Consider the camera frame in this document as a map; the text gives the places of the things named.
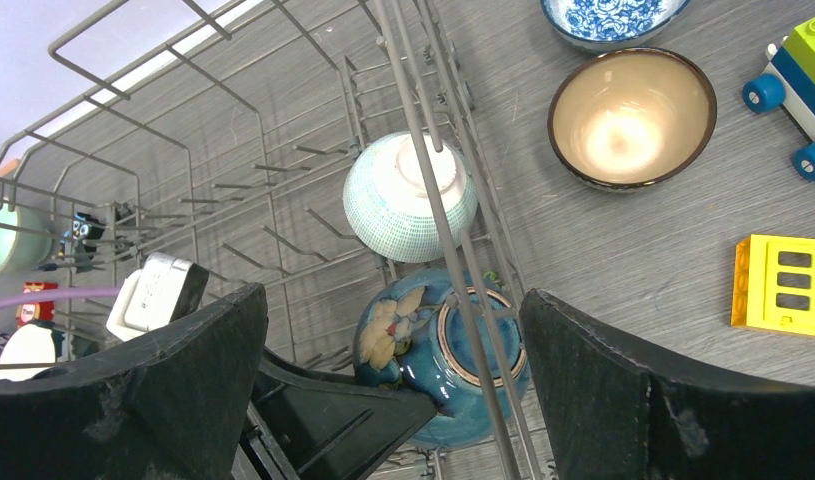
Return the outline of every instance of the toy truck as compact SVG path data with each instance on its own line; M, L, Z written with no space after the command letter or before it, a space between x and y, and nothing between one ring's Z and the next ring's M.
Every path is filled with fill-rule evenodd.
M755 113L787 109L813 142L793 155L793 167L815 182L815 17L784 37L781 48L770 44L766 57L763 73L743 87L743 101Z

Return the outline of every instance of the brown bowl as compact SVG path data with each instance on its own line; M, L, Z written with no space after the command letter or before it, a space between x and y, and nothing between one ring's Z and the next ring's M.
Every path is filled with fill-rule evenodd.
M699 156L716 125L716 94L693 62L668 50L602 54L560 85L548 113L557 157L592 186L632 190Z

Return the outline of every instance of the white textured bowl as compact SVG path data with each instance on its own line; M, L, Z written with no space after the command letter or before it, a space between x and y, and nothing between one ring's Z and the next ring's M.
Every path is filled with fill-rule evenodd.
M548 21L593 52L637 47L660 33L690 0L540 0Z
M461 154L443 142L431 157L454 242L475 219L478 198ZM408 132L387 135L367 147L348 173L342 194L354 233L372 251L397 262L422 263L443 256L442 243L413 140Z

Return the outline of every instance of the white plastic object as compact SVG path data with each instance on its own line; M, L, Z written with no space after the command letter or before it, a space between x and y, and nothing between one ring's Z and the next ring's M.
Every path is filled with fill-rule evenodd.
M430 135L424 134L424 140L443 207L448 210L466 194L466 169L449 145L443 144L442 152L436 152ZM381 148L374 159L374 173L377 191L388 205L397 206L408 215L431 215L418 154L409 134L396 137Z
M171 321L192 262L153 253L141 270L131 273L107 318L107 330L128 341Z
M810 111L810 108L804 103L804 100L799 97L793 87L784 79L784 76L778 72L772 63L768 63L763 73L774 75L784 85L784 105L787 112L793 117L793 120L802 128L812 141L815 142L815 115Z
M10 337L4 351L1 352L0 365L54 363L56 360L57 353L51 329L29 323L16 330ZM0 380L14 382L27 380L47 368L3 369L0 370Z

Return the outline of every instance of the flower pattern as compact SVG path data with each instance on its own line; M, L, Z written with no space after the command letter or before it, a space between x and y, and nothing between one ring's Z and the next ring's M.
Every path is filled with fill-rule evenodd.
M396 356L407 353L413 332L427 324L441 308L422 306L424 294L425 287L417 287L397 301L383 298L375 303L372 321L360 333L361 363L383 370Z
M572 0L563 18L575 36L615 42L646 33L666 10L663 0Z

